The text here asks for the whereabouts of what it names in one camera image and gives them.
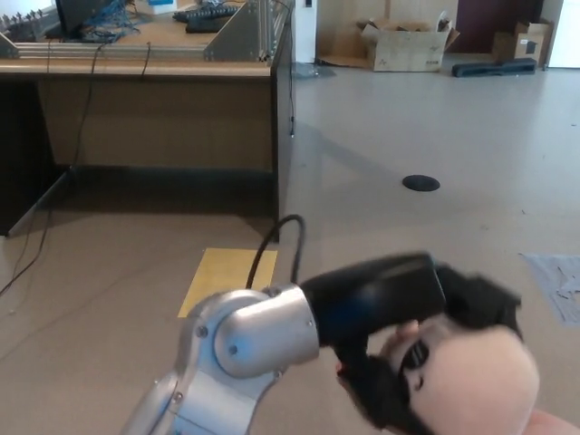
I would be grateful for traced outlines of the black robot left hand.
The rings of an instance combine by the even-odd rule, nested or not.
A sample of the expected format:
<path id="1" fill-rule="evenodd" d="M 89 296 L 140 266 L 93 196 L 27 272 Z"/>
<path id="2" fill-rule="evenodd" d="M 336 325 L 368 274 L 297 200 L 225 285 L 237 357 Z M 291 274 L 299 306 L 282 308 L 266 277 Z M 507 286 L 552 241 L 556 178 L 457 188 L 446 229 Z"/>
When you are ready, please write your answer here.
<path id="1" fill-rule="evenodd" d="M 424 388 L 423 372 L 438 338 L 414 338 L 392 357 L 367 352 L 370 335 L 410 321 L 451 321 L 475 332 L 492 326 L 519 330 L 518 295 L 477 276 L 436 264 L 426 253 L 387 256 L 315 276 L 301 285 L 318 331 L 332 347 L 345 383 L 363 414 L 379 429 L 431 434 L 433 424 L 411 407 Z"/>

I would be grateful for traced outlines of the person's bare hand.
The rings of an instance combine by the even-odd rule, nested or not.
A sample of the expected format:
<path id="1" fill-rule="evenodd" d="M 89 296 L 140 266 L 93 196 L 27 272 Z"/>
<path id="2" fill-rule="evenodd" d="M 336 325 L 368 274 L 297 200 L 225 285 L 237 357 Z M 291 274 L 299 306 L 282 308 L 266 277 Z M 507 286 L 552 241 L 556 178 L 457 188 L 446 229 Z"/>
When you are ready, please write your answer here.
<path id="1" fill-rule="evenodd" d="M 523 424 L 521 435 L 579 435 L 579 428 L 571 422 L 543 411 L 534 402 L 530 413 Z"/>

